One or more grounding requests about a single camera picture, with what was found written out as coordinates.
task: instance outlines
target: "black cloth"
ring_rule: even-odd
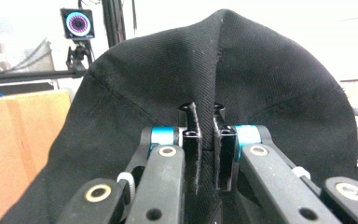
[[[267,126],[317,185],[339,175],[358,180],[354,115],[329,72],[296,42],[219,10],[188,27],[125,41],[93,63],[48,164],[1,222],[54,223],[83,184],[116,179],[143,127],[176,126],[177,107],[190,102],[203,159],[200,195],[186,197],[186,211],[195,211],[186,214],[189,223],[206,223],[224,197],[212,183],[214,102],[226,106],[227,124]],[[225,200],[233,203],[232,195]],[[238,213],[229,209],[224,219],[235,223]]]

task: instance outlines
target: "purple glowing ring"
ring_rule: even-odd
[[[77,36],[87,35],[91,29],[89,18],[80,12],[72,12],[68,15],[66,27],[73,35]]]

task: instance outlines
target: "black garment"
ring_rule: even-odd
[[[47,166],[3,223],[54,223],[84,183],[116,179],[145,126],[177,125],[177,107],[195,102],[203,133],[200,195],[186,201],[189,223],[206,223],[213,190],[213,103],[227,124],[260,124],[275,144],[322,185],[358,180],[357,129],[348,100],[327,70],[294,41],[228,10],[204,21],[135,38],[89,68]],[[232,195],[224,220],[236,223]]]

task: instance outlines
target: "black fabric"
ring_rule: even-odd
[[[206,223],[232,195],[213,190],[213,103],[228,124],[261,124],[275,144],[322,185],[358,180],[357,129],[342,89],[294,41],[232,11],[128,40],[89,68],[48,164],[2,223],[54,223],[81,185],[124,170],[145,126],[177,125],[177,107],[195,102],[203,133],[200,194],[187,195],[188,223]],[[223,208],[226,223],[236,209]]]

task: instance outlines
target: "cardboard box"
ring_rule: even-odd
[[[0,98],[0,217],[45,166],[69,106],[68,91]]]

